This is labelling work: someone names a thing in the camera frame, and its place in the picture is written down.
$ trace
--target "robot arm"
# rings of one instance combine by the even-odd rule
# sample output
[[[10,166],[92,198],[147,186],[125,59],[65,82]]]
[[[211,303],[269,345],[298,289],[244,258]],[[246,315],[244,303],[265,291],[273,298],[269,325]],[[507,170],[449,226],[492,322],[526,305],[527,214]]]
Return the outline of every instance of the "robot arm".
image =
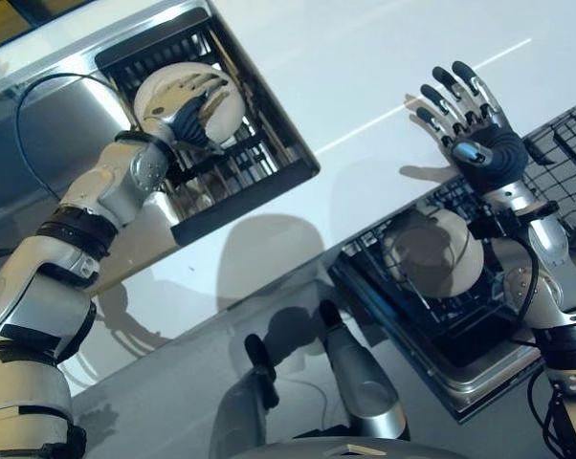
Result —
[[[571,416],[576,413],[576,267],[565,230],[554,214],[555,203],[538,202],[522,181],[528,153],[486,84],[462,62],[455,62],[453,71],[464,86],[440,67],[432,75],[458,108],[425,84],[422,94],[439,115],[425,107],[416,113],[494,213],[471,229],[479,238],[501,238],[493,247],[505,272],[506,292],[521,307],[519,317],[532,330],[548,379],[562,394],[555,402],[562,401],[557,405],[564,411],[555,409],[554,422],[564,455],[576,458],[576,414]],[[523,248],[536,258],[536,270],[516,256]],[[536,282],[532,295],[531,280]]]
[[[117,233],[173,161],[169,145],[205,136],[199,110],[217,76],[168,85],[148,104],[144,132],[121,132],[76,179],[54,215],[0,270],[0,457],[79,458],[85,433],[56,368],[90,331],[92,285]]]

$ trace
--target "metal wire rack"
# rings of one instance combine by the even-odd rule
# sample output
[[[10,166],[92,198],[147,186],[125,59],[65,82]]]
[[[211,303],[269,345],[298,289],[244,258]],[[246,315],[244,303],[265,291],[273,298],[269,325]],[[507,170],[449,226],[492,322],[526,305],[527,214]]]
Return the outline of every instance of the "metal wire rack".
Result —
[[[563,114],[524,139],[531,155],[524,180],[543,200],[556,201],[560,217],[576,252],[576,108]],[[457,213],[467,222],[486,211],[466,181],[458,177],[441,186],[417,206],[434,206]],[[388,266],[383,243],[387,228],[396,217],[366,231],[343,248],[352,266],[363,275],[393,309],[393,313],[415,324],[436,345],[450,347],[465,336],[495,331],[494,342],[509,338],[515,311],[505,301],[503,274],[489,241],[484,247],[484,269],[466,293],[450,298],[424,297],[411,283],[396,282],[388,268],[400,270],[398,262]],[[468,362],[468,356],[454,356]]]
[[[95,58],[132,104],[152,73],[178,62],[211,65],[231,76],[246,102],[234,135],[215,148],[178,142],[166,192],[182,214],[173,235],[186,245],[318,172],[313,156],[222,24],[194,9],[113,46]]]

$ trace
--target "silver metal part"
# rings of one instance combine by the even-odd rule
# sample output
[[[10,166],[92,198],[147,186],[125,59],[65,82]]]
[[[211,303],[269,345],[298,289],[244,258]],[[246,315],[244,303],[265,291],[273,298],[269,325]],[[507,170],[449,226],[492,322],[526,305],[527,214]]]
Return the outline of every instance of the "silver metal part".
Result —
[[[72,183],[60,205],[84,208],[120,229],[133,221],[167,169],[168,159],[152,143],[111,143],[97,165]]]
[[[560,386],[563,394],[576,395],[576,370],[545,368],[547,378]]]
[[[509,121],[507,120],[507,117],[505,117],[505,114],[503,113],[500,104],[497,102],[497,99],[494,97],[492,91],[490,91],[486,83],[484,83],[480,77],[476,76],[475,78],[472,79],[472,84],[476,87],[478,91],[476,100],[481,102],[481,100],[483,99],[484,103],[481,103],[480,107],[481,105],[484,104],[487,105],[488,116],[490,116],[492,122],[497,126],[509,126]]]
[[[8,360],[9,355],[0,358],[0,451],[65,443],[71,395],[63,374],[38,361]],[[23,416],[19,406],[48,408],[63,417],[47,413]]]
[[[517,307],[524,301],[530,280],[531,272],[527,268],[516,268],[505,275],[505,291],[517,303]],[[559,308],[560,304],[566,303],[566,295],[570,295],[570,292],[562,289],[551,275],[540,271],[533,300],[524,317],[526,324],[539,330],[576,324],[576,311],[567,314]]]
[[[0,324],[18,304],[39,267],[46,263],[81,274],[83,278],[99,269],[94,258],[65,242],[46,236],[28,237],[0,270]]]
[[[471,141],[455,142],[452,146],[452,156],[463,163],[484,167],[492,162],[494,153],[490,148]]]
[[[451,87],[450,93],[454,96],[454,100],[458,110],[464,114],[464,117],[468,120],[469,113],[477,114],[478,107],[475,101],[471,97],[471,94],[464,89],[460,83],[456,83]]]
[[[524,215],[541,206],[533,193],[522,182],[514,182],[483,196],[494,211],[511,208],[517,215]],[[566,311],[576,307],[576,266],[568,253],[565,230],[555,215],[549,215],[530,223],[528,240],[539,257],[540,269],[552,279],[558,294],[557,308]],[[523,249],[513,241],[494,242],[495,254],[503,270],[510,273],[516,268],[530,270],[530,260],[523,256]],[[528,323],[534,328],[541,328]]]
[[[407,418],[380,364],[344,325],[328,331],[325,347],[350,426],[364,436],[399,438]]]
[[[484,194],[482,198],[492,207],[493,211],[505,208],[522,210],[537,204],[537,198],[522,180],[490,191]]]

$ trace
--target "white plate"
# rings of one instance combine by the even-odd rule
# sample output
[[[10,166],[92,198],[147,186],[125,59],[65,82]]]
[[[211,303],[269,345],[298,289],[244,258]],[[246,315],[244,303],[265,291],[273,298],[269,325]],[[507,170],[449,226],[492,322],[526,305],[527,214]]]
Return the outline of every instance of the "white plate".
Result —
[[[443,208],[410,209],[399,215],[386,230],[384,246],[392,277],[423,296],[463,294],[483,269],[481,242],[459,215]]]
[[[145,107],[158,91],[177,79],[193,74],[215,74],[229,82],[229,84],[222,87],[222,90],[227,91],[229,95],[220,102],[205,125],[207,136],[216,143],[222,143],[229,139],[239,128],[245,115],[246,107],[243,98],[239,94],[239,89],[231,78],[224,72],[216,70],[207,64],[180,62],[167,65],[154,72],[145,79],[137,91],[133,103],[135,115],[139,120],[143,120]]]

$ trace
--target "dish rack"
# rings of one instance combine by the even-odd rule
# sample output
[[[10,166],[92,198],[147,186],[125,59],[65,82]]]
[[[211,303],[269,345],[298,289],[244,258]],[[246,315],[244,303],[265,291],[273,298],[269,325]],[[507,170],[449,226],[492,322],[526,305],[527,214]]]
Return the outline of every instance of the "dish rack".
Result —
[[[542,200],[559,204],[576,259],[576,107],[526,136],[524,143],[531,157],[524,181]],[[468,223],[489,212],[462,177],[414,206],[445,208]],[[395,218],[347,243],[331,277],[350,304],[364,307],[397,338],[415,369],[461,422],[523,380],[539,354],[508,341],[515,333],[516,311],[505,300],[503,272],[490,241],[482,241],[484,267],[469,291],[443,299],[425,297],[412,282],[408,289],[406,282],[396,282],[389,270],[407,277],[405,272],[398,263],[388,266],[388,257],[384,260],[385,233]],[[518,337],[531,336],[524,328]]]
[[[172,228],[185,246],[261,206],[319,171],[247,57],[214,16],[188,11],[95,57],[100,71],[133,104],[152,73],[169,64],[198,62],[227,73],[246,102],[234,135],[216,151],[174,145],[177,161],[165,189],[182,222]]]

